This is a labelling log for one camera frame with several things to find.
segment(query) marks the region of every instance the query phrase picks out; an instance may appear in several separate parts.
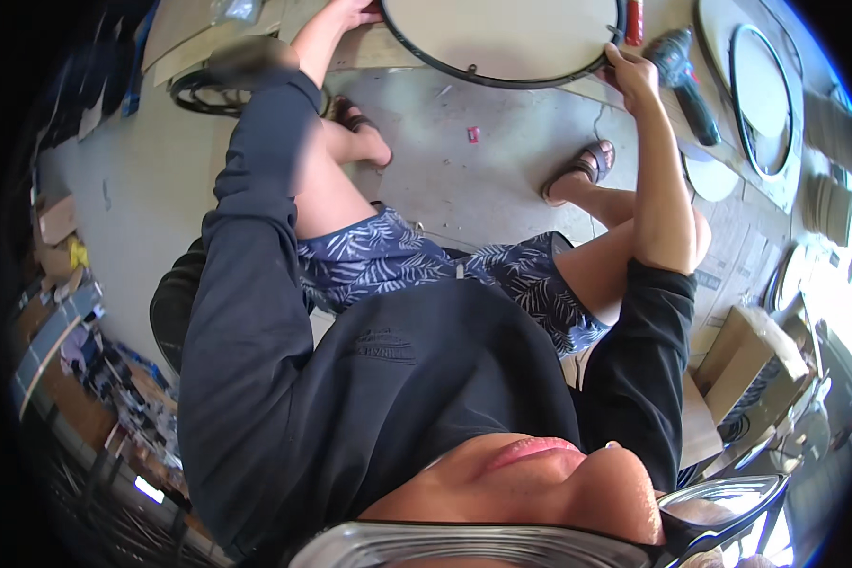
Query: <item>red tube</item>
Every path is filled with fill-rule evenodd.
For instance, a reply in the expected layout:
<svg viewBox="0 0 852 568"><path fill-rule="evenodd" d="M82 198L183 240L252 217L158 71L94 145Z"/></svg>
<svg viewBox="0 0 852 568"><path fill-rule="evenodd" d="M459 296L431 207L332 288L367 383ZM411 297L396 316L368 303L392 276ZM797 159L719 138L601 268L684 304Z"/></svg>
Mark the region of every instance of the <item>red tube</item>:
<svg viewBox="0 0 852 568"><path fill-rule="evenodd" d="M644 41L644 3L643 0L628 0L628 30L625 43L639 47Z"/></svg>

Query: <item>hand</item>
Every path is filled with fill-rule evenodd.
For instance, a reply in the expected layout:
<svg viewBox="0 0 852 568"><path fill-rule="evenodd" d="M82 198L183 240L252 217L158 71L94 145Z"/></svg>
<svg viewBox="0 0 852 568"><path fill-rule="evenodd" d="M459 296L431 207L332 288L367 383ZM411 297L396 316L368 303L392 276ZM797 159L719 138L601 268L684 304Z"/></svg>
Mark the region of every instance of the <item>hand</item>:
<svg viewBox="0 0 852 568"><path fill-rule="evenodd" d="M605 45L612 67L603 67L602 79L625 97L625 110L634 116L659 102L659 73L656 65L643 57L619 51L614 44Z"/></svg>
<svg viewBox="0 0 852 568"><path fill-rule="evenodd" d="M345 32L382 21L382 13L373 0L331 0L329 7L332 6L341 13Z"/></svg>

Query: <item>person's left hand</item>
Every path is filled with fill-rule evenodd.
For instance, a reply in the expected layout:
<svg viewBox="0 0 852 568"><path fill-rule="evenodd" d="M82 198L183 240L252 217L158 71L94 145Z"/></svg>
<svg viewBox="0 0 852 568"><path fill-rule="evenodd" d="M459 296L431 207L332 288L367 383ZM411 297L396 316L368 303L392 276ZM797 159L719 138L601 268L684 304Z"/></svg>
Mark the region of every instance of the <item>person's left hand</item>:
<svg viewBox="0 0 852 568"><path fill-rule="evenodd" d="M345 32L363 24L382 21L382 13L373 0L331 0L330 5L341 10Z"/></svg>

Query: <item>blue patterned shorts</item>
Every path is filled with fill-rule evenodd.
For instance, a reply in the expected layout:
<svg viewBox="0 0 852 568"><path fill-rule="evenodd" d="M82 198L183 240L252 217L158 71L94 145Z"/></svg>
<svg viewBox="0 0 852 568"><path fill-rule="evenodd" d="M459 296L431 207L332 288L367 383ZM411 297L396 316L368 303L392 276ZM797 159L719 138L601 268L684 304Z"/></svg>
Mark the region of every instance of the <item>blue patterned shorts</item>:
<svg viewBox="0 0 852 568"><path fill-rule="evenodd" d="M551 232L521 244L491 244L453 259L385 207L336 233L301 240L298 253L303 289L320 308L336 315L377 293L446 278L475 278L500 286L546 330L559 357L566 357L589 347L609 329L580 303L552 261L569 248L561 233Z"/></svg>

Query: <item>plastic bag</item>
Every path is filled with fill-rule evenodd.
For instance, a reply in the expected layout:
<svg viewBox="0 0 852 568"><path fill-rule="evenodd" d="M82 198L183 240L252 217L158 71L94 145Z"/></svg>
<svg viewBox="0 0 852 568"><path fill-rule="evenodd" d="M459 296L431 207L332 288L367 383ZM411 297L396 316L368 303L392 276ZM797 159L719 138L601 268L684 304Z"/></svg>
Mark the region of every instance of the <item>plastic bag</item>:
<svg viewBox="0 0 852 568"><path fill-rule="evenodd" d="M212 0L212 26L228 20L242 20L250 24L259 21L262 0Z"/></svg>

